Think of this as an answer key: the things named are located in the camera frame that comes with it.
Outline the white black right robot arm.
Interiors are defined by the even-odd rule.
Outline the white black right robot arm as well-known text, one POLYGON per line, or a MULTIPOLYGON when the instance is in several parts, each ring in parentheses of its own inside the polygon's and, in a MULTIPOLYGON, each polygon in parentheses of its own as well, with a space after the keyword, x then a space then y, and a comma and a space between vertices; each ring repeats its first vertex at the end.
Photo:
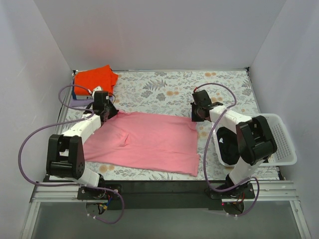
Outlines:
POLYGON ((248 183, 255 170, 277 151, 277 144, 266 118, 262 115, 249 117, 231 110, 220 102, 212 102, 206 90, 192 93, 191 120, 193 122, 209 121, 213 123, 206 141, 203 154, 204 177, 211 191, 226 193, 231 198, 239 197, 243 185, 248 183), (226 176, 225 183, 215 188, 208 180, 206 172, 206 155, 212 133, 218 125, 229 130, 236 136, 235 152, 239 155, 232 171, 226 176))

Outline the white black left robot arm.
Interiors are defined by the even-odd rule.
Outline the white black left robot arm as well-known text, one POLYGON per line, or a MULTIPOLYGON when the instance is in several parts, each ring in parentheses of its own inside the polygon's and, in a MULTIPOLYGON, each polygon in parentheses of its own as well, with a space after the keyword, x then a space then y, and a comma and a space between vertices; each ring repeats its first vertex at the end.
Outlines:
POLYGON ((106 187, 102 176, 85 166, 83 144, 107 120, 116 116, 118 110, 110 100, 110 93, 101 87, 93 90, 93 115, 86 110, 81 120, 63 134, 53 134, 48 141, 46 173, 66 178, 82 185, 89 185, 89 193, 95 199, 105 196, 106 187))

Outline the pink polo shirt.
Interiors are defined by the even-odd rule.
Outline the pink polo shirt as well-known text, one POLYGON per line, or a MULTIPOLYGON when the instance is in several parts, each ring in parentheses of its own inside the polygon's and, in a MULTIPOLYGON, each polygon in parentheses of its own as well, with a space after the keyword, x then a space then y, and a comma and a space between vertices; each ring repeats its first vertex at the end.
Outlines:
POLYGON ((189 118, 119 112, 84 143, 87 162, 196 177, 196 124, 189 118))

